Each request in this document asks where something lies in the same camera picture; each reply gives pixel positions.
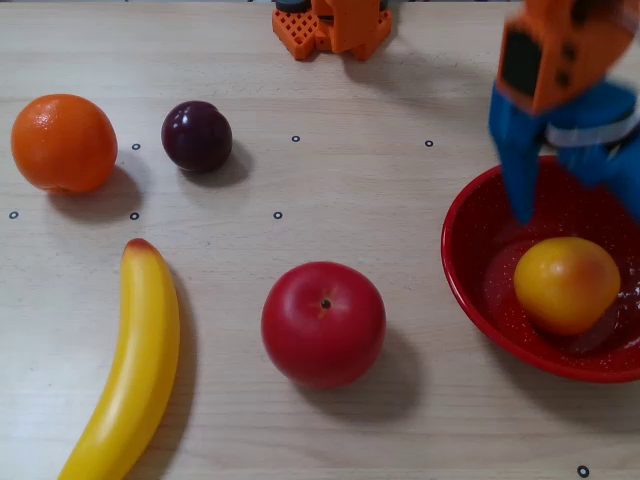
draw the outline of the speckled red bowl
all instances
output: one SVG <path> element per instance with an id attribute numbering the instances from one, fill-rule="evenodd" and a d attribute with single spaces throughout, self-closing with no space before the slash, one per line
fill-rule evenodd
<path id="1" fill-rule="evenodd" d="M 640 378 L 640 228 L 603 189 L 585 190 L 543 159 L 531 222 L 509 207 L 500 167 L 473 180 L 455 199 L 442 230 L 442 263 L 471 321 L 525 362 L 575 380 L 619 383 Z M 513 289 L 524 252 L 549 237 L 579 236 L 605 248 L 622 277 L 614 305 L 589 332 L 557 337 L 529 322 Z"/>

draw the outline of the orange plastic object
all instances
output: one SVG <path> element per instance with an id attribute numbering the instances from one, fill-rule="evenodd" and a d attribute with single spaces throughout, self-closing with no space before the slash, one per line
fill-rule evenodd
<path id="1" fill-rule="evenodd" d="M 507 20 L 498 88 L 520 108 L 540 114 L 600 81 L 627 50 L 633 33 L 620 13 L 638 15 L 640 0 L 525 0 Z"/>
<path id="2" fill-rule="evenodd" d="M 273 31 L 293 58 L 305 60 L 314 50 L 350 51 L 358 60 L 368 59 L 391 33 L 391 12 L 379 10 L 379 0 L 313 0 L 306 13 L 275 10 Z M 333 25 L 317 15 L 333 16 Z"/>

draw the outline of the table surface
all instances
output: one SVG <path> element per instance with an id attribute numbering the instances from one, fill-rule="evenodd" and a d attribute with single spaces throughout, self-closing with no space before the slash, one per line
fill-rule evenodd
<path id="1" fill-rule="evenodd" d="M 55 478 L 80 436 L 138 236 L 176 272 L 183 341 L 129 480 L 558 480 L 579 465 L 639 478 L 640 385 L 566 381 L 496 351 L 442 273 L 447 208 L 496 163 L 487 108 L 517 6 L 402 5 L 367 63 L 296 63 L 271 8 L 0 6 L 0 478 Z M 616 74 L 638 78 L 637 48 Z M 55 92 L 99 104 L 118 135 L 116 174 L 86 198 L 47 196 L 11 159 L 16 114 Z M 218 175 L 189 179 L 162 150 L 164 116 L 188 99 L 232 125 Z M 269 362 L 260 314 L 282 273 L 324 259 L 373 280 L 389 332 L 356 385 L 308 392 Z"/>

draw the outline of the plum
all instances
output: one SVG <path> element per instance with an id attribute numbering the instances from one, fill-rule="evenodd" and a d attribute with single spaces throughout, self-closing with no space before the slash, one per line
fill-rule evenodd
<path id="1" fill-rule="evenodd" d="M 178 167 L 205 173 L 221 167 L 233 144 L 229 122 L 207 102 L 175 107 L 162 124 L 162 146 Z"/>

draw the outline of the banana tip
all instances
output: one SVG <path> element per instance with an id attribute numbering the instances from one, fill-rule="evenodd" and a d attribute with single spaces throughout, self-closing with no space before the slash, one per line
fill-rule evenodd
<path id="1" fill-rule="evenodd" d="M 134 238 L 133 240 L 129 240 L 125 250 L 144 250 L 144 251 L 157 251 L 153 245 L 147 242 L 143 238 Z"/>

